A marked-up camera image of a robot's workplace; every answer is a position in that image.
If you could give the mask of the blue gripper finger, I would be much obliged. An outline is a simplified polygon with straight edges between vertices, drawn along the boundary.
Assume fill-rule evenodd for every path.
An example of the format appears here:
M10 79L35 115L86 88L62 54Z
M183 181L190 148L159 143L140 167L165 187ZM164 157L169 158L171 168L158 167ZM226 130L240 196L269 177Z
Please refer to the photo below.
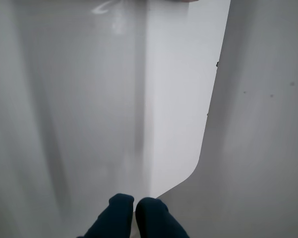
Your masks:
M131 234L134 198L118 193L87 230L85 238L128 238Z
M142 238L188 237L160 199L150 197L141 199L136 206L135 216Z

